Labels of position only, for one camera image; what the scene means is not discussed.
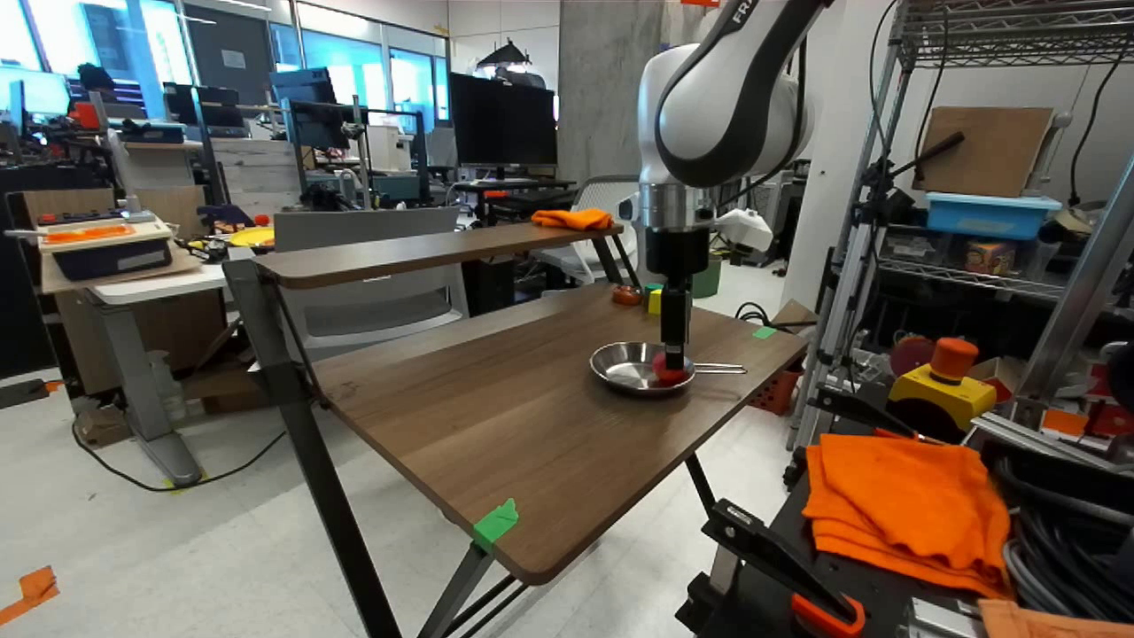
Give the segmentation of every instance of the wooden table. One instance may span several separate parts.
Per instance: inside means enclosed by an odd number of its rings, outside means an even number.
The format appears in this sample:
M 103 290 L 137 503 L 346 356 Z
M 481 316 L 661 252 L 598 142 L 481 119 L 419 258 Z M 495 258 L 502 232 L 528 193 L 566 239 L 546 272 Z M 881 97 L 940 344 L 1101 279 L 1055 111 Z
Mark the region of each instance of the wooden table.
M 516 525 L 488 547 L 471 544 L 420 633 L 440 638 L 515 579 L 523 588 L 555 578 L 683 461 L 711 507 L 697 446 L 797 359 L 804 343 L 785 333 L 759 340 L 752 325 L 694 309 L 689 357 L 739 364 L 748 374 L 705 375 L 660 401 L 616 394 L 591 374 L 591 354 L 617 341 L 657 341 L 660 327 L 657 316 L 616 305 L 609 286 L 595 284 L 316 365 L 305 359 L 306 375 L 299 376 L 277 321 L 286 306 L 276 287 L 333 284 L 579 239 L 595 244 L 608 278 L 618 282 L 604 237 L 620 230 L 516 224 L 225 264 L 269 395 L 371 636 L 400 633 L 307 391 L 322 391 L 328 407 L 466 533 L 514 500 Z M 509 576 L 458 613 L 493 560 Z

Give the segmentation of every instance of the wooden table top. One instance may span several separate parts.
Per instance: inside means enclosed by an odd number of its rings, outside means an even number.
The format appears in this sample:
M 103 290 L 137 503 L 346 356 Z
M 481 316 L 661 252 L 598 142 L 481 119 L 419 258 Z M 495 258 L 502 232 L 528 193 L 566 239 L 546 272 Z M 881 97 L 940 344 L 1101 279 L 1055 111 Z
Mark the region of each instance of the wooden table top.
M 596 283 L 315 364 L 332 410 L 472 534 L 515 499 L 519 521 L 496 559 L 530 585 L 562 571 L 801 356 L 787 333 L 753 337 L 694 309 L 688 356 L 739 364 L 684 393 L 613 393 L 590 357 L 617 341 L 657 342 L 657 315 Z
M 617 223 L 606 230 L 583 231 L 510 223 L 460 232 L 272 253 L 257 256 L 256 262 L 276 273 L 279 284 L 285 288 L 319 288 L 484 256 L 565 246 L 583 239 L 617 235 L 621 229 Z

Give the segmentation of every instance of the office chair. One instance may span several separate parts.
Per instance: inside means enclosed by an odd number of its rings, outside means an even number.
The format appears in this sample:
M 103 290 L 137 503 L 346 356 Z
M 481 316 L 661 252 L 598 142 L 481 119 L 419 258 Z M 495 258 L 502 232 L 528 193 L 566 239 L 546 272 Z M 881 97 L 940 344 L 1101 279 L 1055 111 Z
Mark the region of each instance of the office chair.
M 276 249 L 287 252 L 452 232 L 457 209 L 280 212 L 274 223 Z M 312 360 L 404 338 L 468 316 L 459 265 L 311 290 L 281 291 L 303 348 Z
M 637 192 L 637 175 L 591 177 L 579 186 L 570 210 L 596 207 L 609 212 L 615 218 L 615 221 L 618 222 L 619 204 Z M 626 248 L 626 255 L 629 256 L 634 269 L 641 273 L 644 269 L 638 266 L 637 261 L 637 232 L 635 231 L 635 227 L 629 222 L 621 221 L 621 223 L 624 227 L 619 237 L 621 238 L 623 247 Z M 615 243 L 610 237 L 607 237 L 606 240 L 610 246 L 610 254 L 615 255 L 618 266 L 621 269 L 623 264 L 621 260 L 618 258 L 618 248 L 615 247 Z M 595 252 L 594 244 L 590 240 L 575 241 L 569 246 L 559 248 L 533 250 L 532 254 L 540 261 L 559 267 L 565 274 L 569 274 L 583 283 L 593 283 L 596 279 L 606 278 L 602 264 L 599 261 L 599 253 Z

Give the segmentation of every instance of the orange clamp handle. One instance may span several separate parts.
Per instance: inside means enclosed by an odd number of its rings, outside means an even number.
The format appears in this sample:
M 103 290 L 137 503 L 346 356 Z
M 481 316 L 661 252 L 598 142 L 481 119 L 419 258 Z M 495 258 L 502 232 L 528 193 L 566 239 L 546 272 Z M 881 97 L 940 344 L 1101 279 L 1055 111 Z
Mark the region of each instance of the orange clamp handle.
M 818 605 L 798 594 L 792 595 L 792 611 L 824 636 L 830 636 L 831 638 L 860 638 L 863 627 L 866 626 L 866 611 L 858 601 L 846 594 L 843 597 L 847 599 L 847 603 L 850 603 L 850 606 L 855 611 L 855 620 L 850 624 L 819 609 Z

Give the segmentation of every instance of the wire shelf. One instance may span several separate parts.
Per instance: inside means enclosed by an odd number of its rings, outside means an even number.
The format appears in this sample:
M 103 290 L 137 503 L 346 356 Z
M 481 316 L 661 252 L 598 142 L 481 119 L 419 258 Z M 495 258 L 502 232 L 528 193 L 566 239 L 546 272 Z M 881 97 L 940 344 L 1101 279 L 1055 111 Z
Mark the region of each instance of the wire shelf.
M 928 263 L 902 261 L 897 258 L 880 258 L 878 260 L 878 267 L 889 272 L 914 274 L 925 279 L 963 283 L 990 290 L 1005 290 L 1033 298 L 1059 300 L 1064 291 L 1063 286 L 1056 283 L 1044 283 L 1041 281 L 1018 279 L 1015 277 L 981 274 L 980 272 L 970 272 L 967 270 L 957 270 L 954 267 L 943 267 L 941 265 L 931 265 Z
M 1134 1 L 906 0 L 890 35 L 921 68 L 940 66 L 942 44 L 947 68 L 1129 63 Z

